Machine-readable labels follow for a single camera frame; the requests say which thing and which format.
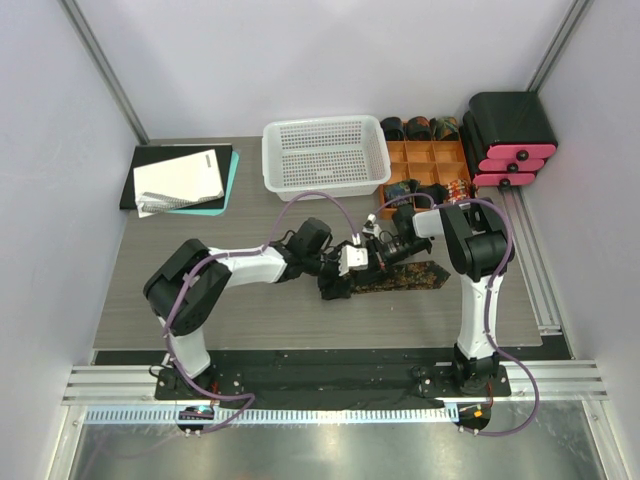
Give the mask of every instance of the gray table surface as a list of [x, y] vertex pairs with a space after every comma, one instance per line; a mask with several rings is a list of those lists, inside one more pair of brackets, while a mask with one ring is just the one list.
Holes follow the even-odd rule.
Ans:
[[[160, 349], [160, 325], [142, 295], [150, 276], [187, 239], [217, 248], [250, 248], [266, 240], [284, 203], [264, 187], [259, 138], [230, 139], [240, 163], [229, 208], [222, 216], [129, 215], [94, 348]], [[482, 192], [500, 204], [497, 192]], [[341, 200], [358, 224], [378, 205], [377, 196]], [[347, 222], [326, 200], [298, 202], [281, 231], [297, 229], [315, 216], [350, 237]], [[440, 290], [355, 295], [323, 301], [315, 279], [284, 284], [252, 284], [224, 292], [204, 327], [209, 348], [392, 348], [448, 347], [461, 322], [461, 287], [444, 242], [437, 240], [431, 259], [452, 273]], [[519, 263], [510, 264], [498, 300], [497, 338], [505, 346], [540, 345], [541, 339]]]

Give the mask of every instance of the cable connector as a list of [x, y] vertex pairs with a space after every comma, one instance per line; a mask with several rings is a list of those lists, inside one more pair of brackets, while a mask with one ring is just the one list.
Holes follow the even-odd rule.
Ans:
[[345, 245], [340, 251], [338, 262], [340, 276], [349, 273], [349, 270], [366, 270], [368, 265], [367, 249]]
[[382, 233], [382, 229], [380, 225], [376, 223], [377, 217], [371, 213], [367, 217], [367, 221], [362, 227], [362, 233], [367, 238], [380, 238], [380, 234]]

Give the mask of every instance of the metal frame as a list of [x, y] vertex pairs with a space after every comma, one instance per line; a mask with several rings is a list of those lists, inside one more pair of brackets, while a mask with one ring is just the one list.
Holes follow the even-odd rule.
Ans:
[[513, 227], [516, 253], [541, 334], [562, 333], [562, 319], [540, 248], [533, 234], [531, 217], [520, 188], [501, 192], [505, 211]]
[[[513, 362], [504, 362], [513, 395], [495, 398], [496, 402], [531, 402], [532, 387], [524, 372]], [[535, 376], [541, 401], [581, 400], [585, 415], [608, 478], [630, 478], [617, 448], [617, 439], [609, 419], [609, 402], [602, 378], [592, 360], [531, 361], [525, 365]], [[149, 366], [86, 366], [74, 367], [63, 397], [67, 416], [61, 429], [49, 480], [67, 478], [85, 424], [145, 423], [165, 424], [175, 421], [181, 405], [193, 401], [167, 402], [153, 397], [157, 379], [150, 375]], [[448, 398], [447, 402], [473, 403], [484, 398]], [[452, 406], [445, 412], [399, 411], [384, 416], [373, 412], [276, 412], [262, 410], [251, 413], [241, 421], [244, 425], [317, 423], [407, 423], [450, 421]]]
[[71, 22], [71, 25], [80, 37], [82, 45], [91, 57], [91, 60], [93, 60], [96, 70], [98, 70], [102, 80], [104, 80], [105, 85], [111, 92], [113, 100], [118, 105], [122, 116], [129, 124], [129, 127], [137, 137], [138, 142], [141, 145], [148, 144], [149, 136], [147, 135], [138, 114], [134, 110], [133, 105], [129, 101], [129, 97], [127, 97], [124, 88], [122, 88], [120, 80], [118, 80], [113, 68], [111, 68], [111, 64], [109, 63], [107, 56], [102, 51], [102, 47], [100, 46], [100, 43], [98, 43], [98, 40], [91, 30], [82, 10], [78, 6], [78, 3], [76, 0], [58, 0], [58, 3], [60, 3], [62, 10], [64, 10], [64, 13], [69, 19], [69, 22]]
[[[533, 400], [528, 377], [513, 362], [503, 362], [511, 383], [511, 397], [496, 402]], [[541, 400], [606, 400], [607, 394], [593, 360], [525, 362], [538, 383]], [[74, 367], [62, 404], [65, 406], [175, 404], [154, 398], [157, 379], [149, 374], [149, 365]], [[447, 398], [447, 402], [483, 402], [484, 397]], [[193, 401], [179, 402], [193, 404]]]
[[593, 0], [574, 0], [571, 4], [571, 7], [569, 7], [569, 10], [560, 24], [560, 28], [558, 28], [553, 40], [551, 40], [551, 44], [547, 48], [544, 57], [542, 57], [542, 61], [540, 62], [540, 65], [538, 65], [536, 73], [531, 79], [531, 82], [529, 82], [529, 86], [527, 87], [528, 91], [540, 91], [542, 85], [551, 73], [551, 70], [553, 70], [555, 64], [558, 63], [560, 54], [566, 47], [569, 39], [575, 32], [576, 27], [584, 18], [585, 13], [587, 13], [587, 10], [592, 3]]
[[66, 407], [66, 416], [60, 429], [56, 451], [49, 470], [49, 480], [67, 480], [80, 443], [82, 426], [87, 413], [85, 406]]
[[630, 479], [628, 463], [622, 455], [620, 443], [613, 429], [611, 403], [583, 401], [582, 405], [607, 478]]

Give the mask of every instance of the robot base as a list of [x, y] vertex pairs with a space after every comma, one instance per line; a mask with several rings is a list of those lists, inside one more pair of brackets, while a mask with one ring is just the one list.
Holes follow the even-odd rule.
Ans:
[[420, 385], [418, 391], [423, 398], [459, 398], [468, 396], [488, 396], [488, 389], [491, 389], [493, 397], [511, 396], [511, 386], [507, 377], [507, 370], [503, 366], [498, 367], [498, 375], [483, 382], [482, 388], [476, 394], [463, 391], [455, 379], [455, 368], [452, 365], [421, 367], [414, 372], [419, 378]]

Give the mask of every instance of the metal floor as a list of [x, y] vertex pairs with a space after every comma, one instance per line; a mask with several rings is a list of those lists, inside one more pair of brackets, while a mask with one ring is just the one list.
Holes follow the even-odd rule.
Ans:
[[[496, 404], [491, 430], [520, 424], [531, 407], [530, 402]], [[458, 433], [449, 423], [256, 426], [229, 428], [202, 438], [176, 438], [133, 460], [118, 460], [103, 451], [95, 454], [105, 434], [104, 445], [111, 452], [135, 454], [175, 431], [167, 425], [85, 426], [70, 478], [606, 478], [582, 402], [567, 401], [544, 402], [531, 426], [506, 438], [474, 438]]]

